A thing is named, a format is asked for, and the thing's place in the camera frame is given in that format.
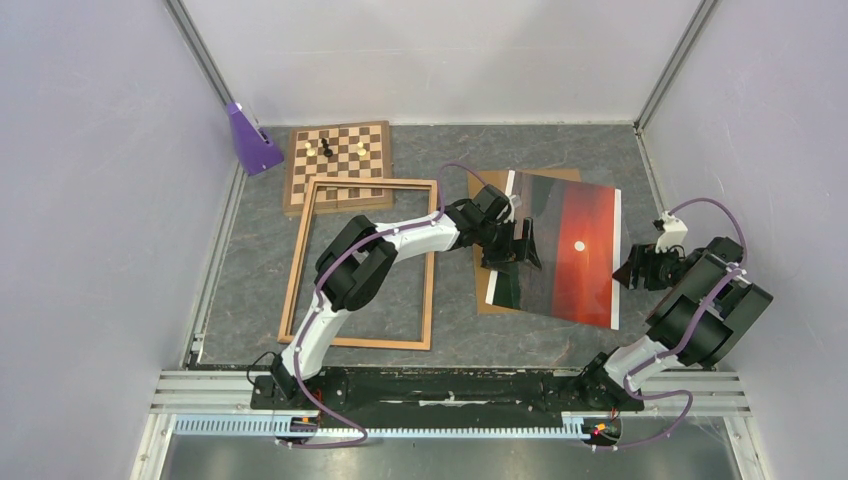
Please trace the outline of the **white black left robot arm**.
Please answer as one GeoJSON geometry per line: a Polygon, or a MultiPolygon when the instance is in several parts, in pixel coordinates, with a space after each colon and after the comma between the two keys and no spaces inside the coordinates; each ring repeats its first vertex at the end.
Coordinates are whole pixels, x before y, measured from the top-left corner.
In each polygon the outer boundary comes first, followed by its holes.
{"type": "Polygon", "coordinates": [[[291,408],[311,401],[311,378],[320,372],[341,326],[374,299],[402,260],[478,245],[484,268],[504,271],[524,263],[540,269],[533,221],[516,222],[514,207],[511,197],[486,184],[472,199],[413,220],[380,224],[364,215],[350,220],[319,257],[309,313],[272,362],[276,396],[291,408]]]}

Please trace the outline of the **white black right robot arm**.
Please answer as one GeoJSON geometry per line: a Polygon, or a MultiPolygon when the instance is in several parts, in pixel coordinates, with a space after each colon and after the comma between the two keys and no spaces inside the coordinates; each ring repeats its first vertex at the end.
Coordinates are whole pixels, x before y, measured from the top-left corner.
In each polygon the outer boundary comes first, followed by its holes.
{"type": "Polygon", "coordinates": [[[741,340],[773,297],[745,277],[744,249],[716,237],[683,257],[652,244],[632,247],[612,278],[629,290],[662,291],[647,317],[647,333],[609,354],[598,354],[576,377],[577,398],[594,410],[639,409],[641,388],[670,369],[715,366],[741,340]]]}

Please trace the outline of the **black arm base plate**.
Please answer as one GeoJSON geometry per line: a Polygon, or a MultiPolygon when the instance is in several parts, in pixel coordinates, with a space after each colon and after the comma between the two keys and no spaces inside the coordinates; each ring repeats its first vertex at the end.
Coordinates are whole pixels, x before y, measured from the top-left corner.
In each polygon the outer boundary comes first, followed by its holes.
{"type": "Polygon", "coordinates": [[[465,402],[530,404],[544,411],[639,412],[644,402],[629,395],[600,367],[581,372],[550,369],[324,367],[299,384],[293,374],[273,367],[253,381],[255,410],[306,409],[312,394],[339,411],[377,403],[465,402]]]}

